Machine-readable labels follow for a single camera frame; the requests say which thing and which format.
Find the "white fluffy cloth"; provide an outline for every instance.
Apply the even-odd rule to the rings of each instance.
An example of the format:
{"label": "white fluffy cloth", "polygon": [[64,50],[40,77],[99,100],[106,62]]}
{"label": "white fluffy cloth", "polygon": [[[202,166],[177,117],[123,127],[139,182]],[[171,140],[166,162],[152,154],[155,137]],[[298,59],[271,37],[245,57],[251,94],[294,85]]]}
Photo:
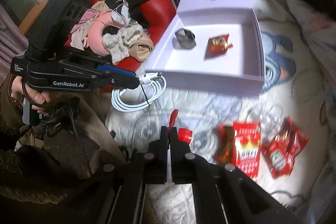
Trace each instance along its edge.
{"label": "white fluffy cloth", "polygon": [[111,54],[113,65],[129,57],[129,45],[131,42],[138,40],[142,34],[142,26],[135,24],[130,27],[121,28],[117,34],[106,33],[103,35],[102,43],[104,48]]}

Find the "bracelet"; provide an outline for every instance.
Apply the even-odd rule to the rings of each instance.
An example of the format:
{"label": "bracelet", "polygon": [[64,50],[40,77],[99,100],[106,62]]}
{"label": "bracelet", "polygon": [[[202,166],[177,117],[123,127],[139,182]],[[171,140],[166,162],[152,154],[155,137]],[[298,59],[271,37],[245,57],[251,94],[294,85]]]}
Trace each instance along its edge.
{"label": "bracelet", "polygon": [[16,99],[14,98],[12,88],[10,89],[10,98],[11,98],[11,100],[12,100],[13,105],[15,105],[16,108],[18,108],[18,109],[20,109],[20,110],[23,110],[23,106],[21,105],[21,103],[20,103],[18,100],[16,100]]}

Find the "red bottle cap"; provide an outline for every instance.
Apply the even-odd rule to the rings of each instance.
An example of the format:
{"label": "red bottle cap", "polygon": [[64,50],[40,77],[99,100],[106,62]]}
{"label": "red bottle cap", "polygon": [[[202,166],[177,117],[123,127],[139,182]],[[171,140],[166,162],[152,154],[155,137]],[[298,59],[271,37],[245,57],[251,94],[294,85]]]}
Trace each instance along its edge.
{"label": "red bottle cap", "polygon": [[193,137],[193,132],[186,128],[180,128],[177,133],[177,138],[179,141],[190,144]]}

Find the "black cloth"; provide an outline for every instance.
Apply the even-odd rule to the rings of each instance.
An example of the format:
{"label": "black cloth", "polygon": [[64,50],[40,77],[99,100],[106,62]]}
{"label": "black cloth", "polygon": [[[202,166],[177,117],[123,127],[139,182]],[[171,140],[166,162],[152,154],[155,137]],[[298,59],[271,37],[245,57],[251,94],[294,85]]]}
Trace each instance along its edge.
{"label": "black cloth", "polygon": [[105,3],[110,9],[114,10],[120,4],[123,4],[123,0],[105,0]]}
{"label": "black cloth", "polygon": [[115,26],[107,26],[104,30],[103,30],[103,35],[106,33],[109,34],[117,34],[119,31],[119,29]]}
{"label": "black cloth", "polygon": [[140,10],[140,5],[149,0],[127,0],[129,15],[131,19],[136,20],[143,28],[148,29],[150,27],[147,20],[143,17],[143,13]]}

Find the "beige cloth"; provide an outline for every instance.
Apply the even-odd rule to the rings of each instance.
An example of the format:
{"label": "beige cloth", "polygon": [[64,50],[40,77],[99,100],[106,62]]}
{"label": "beige cloth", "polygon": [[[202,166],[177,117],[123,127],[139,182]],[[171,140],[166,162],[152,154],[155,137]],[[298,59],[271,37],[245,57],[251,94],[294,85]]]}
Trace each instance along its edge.
{"label": "beige cloth", "polygon": [[105,1],[97,1],[92,7],[92,9],[97,10],[99,12],[107,12],[107,11],[112,11]]}
{"label": "beige cloth", "polygon": [[129,45],[128,53],[136,60],[143,62],[153,50],[154,44],[145,33]]}

